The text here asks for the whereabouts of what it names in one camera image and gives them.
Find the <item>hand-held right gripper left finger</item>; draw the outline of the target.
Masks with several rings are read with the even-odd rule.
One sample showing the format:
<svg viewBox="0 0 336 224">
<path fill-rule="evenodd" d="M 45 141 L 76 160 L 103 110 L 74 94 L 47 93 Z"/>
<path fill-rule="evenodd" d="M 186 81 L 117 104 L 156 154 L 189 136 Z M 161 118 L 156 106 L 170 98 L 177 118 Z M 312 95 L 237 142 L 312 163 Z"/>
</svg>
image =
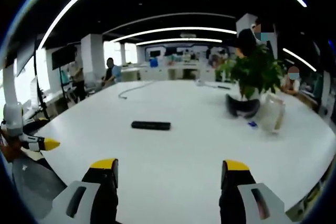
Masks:
<svg viewBox="0 0 336 224">
<path fill-rule="evenodd" d="M 94 162 L 52 201 L 47 223 L 117 223 L 118 159 Z"/>
</svg>

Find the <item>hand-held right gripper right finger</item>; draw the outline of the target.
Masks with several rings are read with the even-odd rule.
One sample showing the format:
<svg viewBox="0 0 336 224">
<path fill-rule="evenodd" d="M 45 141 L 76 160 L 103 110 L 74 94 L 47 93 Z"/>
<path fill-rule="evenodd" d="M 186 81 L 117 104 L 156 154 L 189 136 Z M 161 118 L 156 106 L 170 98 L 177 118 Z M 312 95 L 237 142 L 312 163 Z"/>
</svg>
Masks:
<svg viewBox="0 0 336 224">
<path fill-rule="evenodd" d="M 223 161 L 219 208 L 221 223 L 292 223 L 281 199 L 238 161 Z"/>
</svg>

